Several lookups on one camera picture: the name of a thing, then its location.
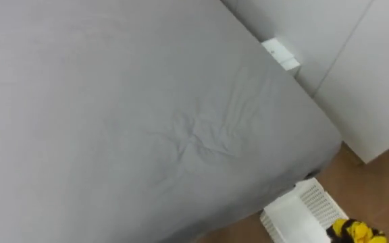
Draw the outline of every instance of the gray bed sheet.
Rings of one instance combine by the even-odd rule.
[[[186,242],[339,146],[218,0],[0,0],[0,242]]]

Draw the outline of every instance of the white wall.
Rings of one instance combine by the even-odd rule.
[[[303,64],[301,86],[369,162],[389,148],[389,0],[224,0]]]
[[[315,100],[364,161],[389,148],[389,0],[374,1]]]
[[[303,63],[313,96],[371,0],[224,0],[260,40],[277,37]]]

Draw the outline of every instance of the laundry basket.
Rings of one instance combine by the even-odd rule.
[[[348,217],[315,178],[299,182],[261,214],[275,243],[329,242],[326,229],[338,218]]]

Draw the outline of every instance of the bed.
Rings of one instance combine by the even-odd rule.
[[[340,141],[218,0],[0,0],[0,242],[189,242]]]

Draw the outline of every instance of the stuffed toy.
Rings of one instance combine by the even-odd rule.
[[[355,219],[337,219],[327,229],[332,243],[387,243],[385,234]]]

